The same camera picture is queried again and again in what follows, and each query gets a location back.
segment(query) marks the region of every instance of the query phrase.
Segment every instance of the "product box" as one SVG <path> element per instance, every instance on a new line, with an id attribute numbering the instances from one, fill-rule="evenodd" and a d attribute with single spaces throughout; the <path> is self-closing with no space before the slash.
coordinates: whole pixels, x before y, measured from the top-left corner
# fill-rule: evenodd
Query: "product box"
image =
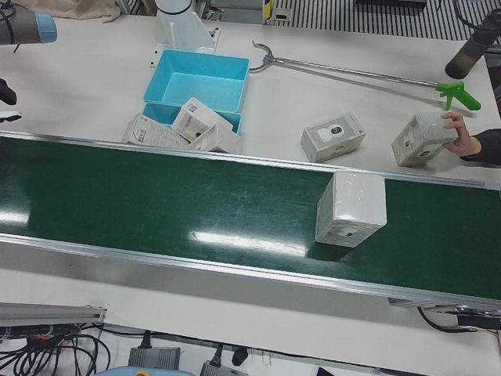
<path id="1" fill-rule="evenodd" d="M 242 154 L 242 140 L 227 127 L 216 124 L 189 145 L 191 150 Z"/>
<path id="2" fill-rule="evenodd" d="M 450 122 L 441 118 L 442 112 L 419 113 L 404 127 L 391 144 L 399 166 L 425 165 L 442 150 L 444 143 L 457 139 L 455 129 L 445 129 Z"/>
<path id="3" fill-rule="evenodd" d="M 189 145 L 176 131 L 141 114 L 137 114 L 129 123 L 122 142 L 175 149 L 187 149 Z"/>
<path id="4" fill-rule="evenodd" d="M 179 111 L 172 124 L 172 129 L 190 142 L 209 129 L 219 125 L 232 131 L 233 125 L 216 114 L 211 108 L 201 103 L 197 98 L 190 98 Z"/>
<path id="5" fill-rule="evenodd" d="M 317 205 L 315 241 L 353 248 L 386 222 L 382 176 L 335 172 Z"/>
<path id="6" fill-rule="evenodd" d="M 301 146 L 310 162 L 324 162 L 356 150 L 366 133 L 351 113 L 307 127 Z"/>

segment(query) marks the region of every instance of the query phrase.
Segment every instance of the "sleeve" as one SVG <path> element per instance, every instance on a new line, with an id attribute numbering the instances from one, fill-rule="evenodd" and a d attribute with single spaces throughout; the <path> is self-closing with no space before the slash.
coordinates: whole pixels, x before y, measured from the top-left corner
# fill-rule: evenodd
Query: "sleeve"
<path id="1" fill-rule="evenodd" d="M 474 137 L 482 145 L 481 152 L 474 156 L 461 157 L 461 159 L 501 165 L 501 129 L 489 129 Z"/>

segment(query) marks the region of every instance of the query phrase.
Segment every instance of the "white table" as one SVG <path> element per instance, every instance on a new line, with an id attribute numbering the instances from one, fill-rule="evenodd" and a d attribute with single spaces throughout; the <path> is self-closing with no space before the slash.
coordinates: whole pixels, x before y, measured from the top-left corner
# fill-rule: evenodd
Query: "white table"
<path id="1" fill-rule="evenodd" d="M 58 20 L 59 40 L 25 45 L 16 54 L 2 46 L 2 77 L 17 91 L 23 119 L 3 129 L 84 139 L 120 141 L 127 123 L 144 106 L 153 70 L 153 19 Z M 276 56 L 374 71 L 422 81 L 451 82 L 443 70 L 462 42 L 304 31 L 261 25 L 210 23 L 221 29 L 218 53 L 249 57 L 261 63 L 264 52 L 251 41 L 269 45 Z M 467 116 L 472 134 L 499 127 L 485 62 L 464 80 L 481 103 L 470 112 L 455 101 L 453 110 Z M 257 157 L 308 161 L 300 146 L 305 126 L 351 111 L 366 130 L 361 147 L 329 163 L 355 168 L 433 175 L 457 179 L 501 180 L 499 168 L 462 162 L 444 152 L 425 168 L 400 168 L 391 142 L 410 118 L 441 110 L 444 99 L 430 88 L 356 76 L 325 78 L 270 67 L 249 77 L 243 106 L 243 153 Z"/>
<path id="2" fill-rule="evenodd" d="M 153 24 L 153 19 L 139 16 L 111 24 L 57 20 L 57 43 L 25 45 L 15 55 L 13 47 L 2 47 L 0 71 L 17 91 L 16 109 L 23 112 L 22 120 L 2 127 L 119 141 L 127 123 L 141 111 L 142 94 L 153 73 Z M 277 56 L 425 81 L 448 81 L 442 68 L 461 45 L 255 25 L 219 27 L 218 53 L 248 56 L 253 65 L 263 57 L 251 45 L 255 39 Z M 484 106 L 468 114 L 470 129 L 475 133 L 497 126 L 483 62 L 466 83 Z M 425 169 L 396 167 L 393 138 L 414 113 L 438 110 L 441 103 L 430 89 L 354 77 L 325 79 L 270 67 L 249 79 L 243 150 L 306 161 L 299 146 L 303 127 L 351 111 L 367 137 L 356 153 L 336 159 L 336 164 L 501 180 L 499 169 L 467 167 L 446 153 Z M 114 324 L 437 376 L 501 372 L 491 336 L 434 331 L 415 310 L 391 308 L 383 298 L 203 272 L 162 273 L 152 266 L 132 269 L 126 262 L 96 259 L 81 264 L 70 256 L 43 252 L 2 250 L 1 256 L 4 302 L 101 305 Z M 433 318 L 451 324 L 449 317 Z"/>

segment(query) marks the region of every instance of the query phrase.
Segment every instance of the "hand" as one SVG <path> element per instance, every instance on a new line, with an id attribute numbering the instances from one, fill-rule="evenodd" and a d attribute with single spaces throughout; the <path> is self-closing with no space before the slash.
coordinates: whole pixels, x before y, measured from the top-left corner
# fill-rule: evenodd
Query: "hand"
<path id="1" fill-rule="evenodd" d="M 450 123 L 444 125 L 444 128 L 455 128 L 458 135 L 458 138 L 452 143 L 446 143 L 443 145 L 445 149 L 460 157 L 480 153 L 482 150 L 482 144 L 478 141 L 478 139 L 470 136 L 470 133 L 468 133 L 467 127 L 464 124 L 462 114 L 459 112 L 448 112 L 447 114 L 442 115 L 442 119 L 452 119 Z"/>

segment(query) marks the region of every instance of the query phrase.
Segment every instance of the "blue plastic bin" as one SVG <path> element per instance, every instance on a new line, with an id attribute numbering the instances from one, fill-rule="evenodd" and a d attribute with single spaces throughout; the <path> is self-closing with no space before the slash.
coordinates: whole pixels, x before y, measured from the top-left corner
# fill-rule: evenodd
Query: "blue plastic bin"
<path id="1" fill-rule="evenodd" d="M 144 100 L 182 106 L 194 96 L 214 111 L 239 113 L 249 64 L 239 57 L 166 49 Z"/>
<path id="2" fill-rule="evenodd" d="M 189 372 L 172 371 L 172 370 L 159 370 L 156 368 L 141 368 L 141 367 L 117 367 L 108 371 L 98 372 L 99 376 L 136 376 L 140 371 L 149 376 L 194 376 Z"/>
<path id="3" fill-rule="evenodd" d="M 175 117 L 178 116 L 180 110 L 180 106 L 172 106 L 171 104 L 147 103 L 144 106 L 142 114 L 150 119 L 158 121 L 163 125 L 171 127 L 172 123 L 174 123 Z M 216 112 L 233 125 L 233 131 L 236 134 L 240 133 L 240 114 L 226 113 L 221 111 Z"/>

